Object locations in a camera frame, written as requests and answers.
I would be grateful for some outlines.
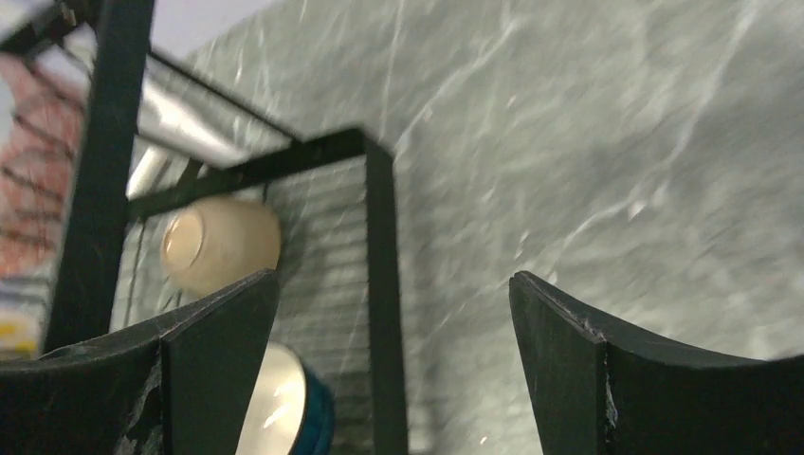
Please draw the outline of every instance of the marble countertop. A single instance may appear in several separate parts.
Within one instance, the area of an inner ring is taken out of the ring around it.
[[[803,26],[793,0],[289,0],[193,58],[310,136],[360,122],[393,149],[409,398],[432,415],[431,453],[522,454],[540,452],[517,270],[707,349],[804,352]],[[309,194],[359,199],[326,187],[345,174],[280,197],[291,243],[316,231],[297,228]],[[349,280],[330,259],[318,280]],[[350,347],[364,316],[344,322]]]

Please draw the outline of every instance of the gray marble surface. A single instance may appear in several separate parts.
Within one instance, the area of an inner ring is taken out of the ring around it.
[[[290,0],[194,62],[308,135],[360,122],[395,152],[409,393],[433,454],[540,453],[517,270],[707,349],[804,352],[800,1]],[[291,258],[279,333],[350,353],[365,311],[336,302],[364,299],[359,169],[269,196]]]

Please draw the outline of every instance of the beige cylindrical container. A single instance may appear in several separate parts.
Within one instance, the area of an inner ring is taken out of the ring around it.
[[[281,245],[273,211],[216,196],[176,215],[162,239],[161,259],[179,287],[205,297],[258,270],[276,269]]]

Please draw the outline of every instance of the pink object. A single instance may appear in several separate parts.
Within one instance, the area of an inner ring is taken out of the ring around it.
[[[78,87],[0,54],[0,277],[41,264],[61,241],[82,103]]]

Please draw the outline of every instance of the black rack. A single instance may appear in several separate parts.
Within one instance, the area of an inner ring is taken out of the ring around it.
[[[20,454],[116,453],[122,434],[135,441],[135,453],[151,453],[156,440],[163,453],[234,453],[277,311],[277,280],[257,274],[107,335],[126,234],[132,223],[202,197],[364,156],[373,453],[407,454],[392,156],[360,128],[302,138],[203,81],[152,48],[153,13],[154,0],[66,0],[42,9],[0,44],[0,52],[34,59],[84,25],[98,43],[44,355],[0,364],[0,446]],[[125,189],[147,58],[260,121],[289,145],[204,176],[191,162],[176,185],[129,201]],[[226,377],[213,366],[221,358],[228,359]],[[232,378],[239,379],[234,386]],[[213,391],[222,383],[228,384],[226,396],[210,396],[220,395]],[[204,393],[208,400],[193,399]]]

